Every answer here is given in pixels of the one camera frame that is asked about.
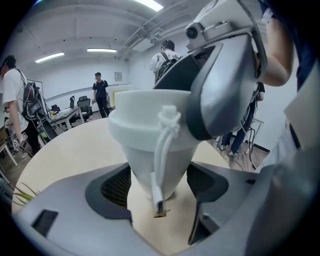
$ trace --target black backpack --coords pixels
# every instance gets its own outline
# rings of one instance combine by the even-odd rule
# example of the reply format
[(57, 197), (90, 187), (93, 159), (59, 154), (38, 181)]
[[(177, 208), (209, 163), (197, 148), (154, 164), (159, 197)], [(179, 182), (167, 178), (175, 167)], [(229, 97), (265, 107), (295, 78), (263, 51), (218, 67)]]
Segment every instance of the black backpack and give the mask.
[(177, 63), (178, 60), (181, 59), (181, 57), (179, 59), (173, 58), (173, 59), (169, 59), (168, 56), (166, 55), (166, 53), (164, 51), (160, 52), (161, 55), (164, 57), (165, 62), (161, 65), (161, 67), (156, 71), (155, 73), (155, 83), (157, 83), (160, 78), (162, 78), (164, 76), (164, 74), (174, 65)]
[(35, 82), (28, 82), (25, 81), (24, 76), (22, 75), (21, 71), (18, 68), (15, 68), (17, 71), (19, 71), (20, 75), (21, 75), (21, 80), (23, 82), (23, 111), (21, 113), (21, 115), (27, 120), (27, 121), (36, 121), (36, 117), (32, 116), (30, 113), (28, 114), (28, 109), (30, 109), (30, 107), (38, 101), (37, 99), (37, 87), (36, 87), (36, 83)]

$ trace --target white wall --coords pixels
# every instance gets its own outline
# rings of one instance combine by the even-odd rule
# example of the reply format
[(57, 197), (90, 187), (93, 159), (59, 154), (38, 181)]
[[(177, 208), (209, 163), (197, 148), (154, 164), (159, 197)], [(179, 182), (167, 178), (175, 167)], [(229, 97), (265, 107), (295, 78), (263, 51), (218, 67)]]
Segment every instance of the white wall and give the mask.
[[(168, 38), (175, 44), (175, 51), (181, 55), (187, 54), (188, 38), (185, 33), (180, 33)], [(161, 51), (161, 43), (148, 50), (136, 53), (129, 61), (129, 83), (136, 89), (151, 90), (155, 85), (155, 75), (149, 70), (152, 57)]]
[(266, 149), (272, 150), (285, 128), (286, 116), (284, 110), (297, 95), (296, 71), (298, 65), (299, 62), (296, 58), (292, 75), (284, 86), (264, 85), (264, 100), (258, 102), (258, 110), (256, 112), (256, 117), (263, 121), (264, 125), (259, 131), (255, 143)]
[[(70, 97), (75, 96), (75, 103), (79, 97), (93, 98), (92, 86), (95, 82), (95, 73), (100, 72), (102, 79), (109, 85), (128, 84), (129, 64), (122, 60), (95, 58), (79, 59), (57, 64), (39, 66), (36, 70), (28, 71), (28, 79), (41, 81), (43, 94), (49, 108), (56, 104), (61, 110), (70, 105)], [(122, 81), (115, 82), (115, 72), (122, 72)]]
[[(175, 43), (175, 51), (185, 55), (187, 53), (187, 38), (184, 33), (168, 38)], [(149, 70), (151, 58), (160, 51), (160, 44), (135, 54), (129, 61), (129, 81), (137, 89), (150, 90), (154, 86), (154, 74)], [(285, 128), (286, 117), (284, 109), (297, 94), (296, 70), (298, 60), (295, 60), (290, 80), (282, 87), (265, 85), (264, 101), (258, 103), (256, 117), (264, 122), (255, 139), (255, 143), (271, 150), (277, 143)]]

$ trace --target sneaker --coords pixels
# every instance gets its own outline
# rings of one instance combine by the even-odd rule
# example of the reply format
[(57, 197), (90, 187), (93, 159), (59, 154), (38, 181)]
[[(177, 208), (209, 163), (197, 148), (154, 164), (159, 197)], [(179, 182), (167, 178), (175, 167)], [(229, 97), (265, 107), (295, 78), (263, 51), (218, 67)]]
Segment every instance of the sneaker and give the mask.
[(239, 156), (238, 152), (232, 152), (232, 150), (228, 153), (228, 157), (233, 157), (236, 158), (237, 156)]

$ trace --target office chair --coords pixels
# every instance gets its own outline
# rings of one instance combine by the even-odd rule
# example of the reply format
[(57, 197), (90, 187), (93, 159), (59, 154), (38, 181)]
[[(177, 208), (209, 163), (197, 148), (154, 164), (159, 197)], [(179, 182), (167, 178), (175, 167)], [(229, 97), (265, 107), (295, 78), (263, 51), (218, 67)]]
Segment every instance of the office chair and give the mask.
[(93, 115), (92, 112), (92, 107), (90, 106), (91, 103), (91, 99), (88, 98), (87, 96), (82, 96), (79, 97), (79, 101), (77, 102), (77, 105), (80, 107), (81, 112), (82, 112), (82, 116), (85, 122), (87, 122), (87, 120), (91, 120), (89, 117)]
[[(75, 96), (73, 95), (70, 98), (70, 109), (73, 109), (75, 107)], [(69, 122), (71, 124), (71, 127), (73, 128), (72, 124), (75, 123), (77, 121), (77, 116), (73, 115), (70, 119)]]
[(75, 96), (73, 95), (70, 98), (70, 109), (73, 109), (75, 107)]
[(84, 100), (87, 100), (87, 99), (88, 99), (87, 96), (81, 96), (81, 97), (79, 97), (79, 101), (84, 101)]
[(57, 105), (53, 105), (53, 106), (51, 106), (51, 111), (60, 112), (61, 110), (60, 110), (60, 107), (58, 107)]

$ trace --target plant leaf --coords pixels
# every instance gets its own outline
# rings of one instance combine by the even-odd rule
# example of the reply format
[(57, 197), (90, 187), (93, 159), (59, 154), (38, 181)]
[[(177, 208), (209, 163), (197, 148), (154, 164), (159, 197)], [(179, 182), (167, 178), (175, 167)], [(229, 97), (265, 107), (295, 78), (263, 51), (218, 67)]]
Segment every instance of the plant leaf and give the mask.
[(16, 196), (20, 196), (23, 199), (26, 199), (27, 201), (31, 201), (33, 199), (33, 197), (31, 195), (28, 194), (21, 194), (21, 193), (13, 193)]
[(18, 205), (18, 206), (25, 206), (24, 204), (21, 204), (21, 203), (18, 203), (18, 202), (15, 202), (15, 201), (13, 201), (12, 200), (12, 202), (14, 202), (16, 205)]
[(27, 196), (29, 196), (29, 197), (32, 197), (32, 195), (30, 195), (30, 194), (28, 194), (28, 193), (26, 193), (26, 192), (24, 192), (24, 191), (22, 191), (21, 189), (19, 189), (19, 188), (17, 188), (17, 187), (15, 187), (21, 194), (23, 194), (23, 195), (27, 195)]
[(34, 192), (28, 185), (24, 184), (23, 182), (21, 182), (21, 184), (25, 185), (32, 193), (34, 193), (35, 196), (37, 195), (37, 193)]
[(28, 202), (27, 201), (22, 201), (19, 197), (16, 197), (16, 198), (18, 198), (18, 200), (21, 202), (21, 203), (23, 203), (23, 205), (26, 205)]

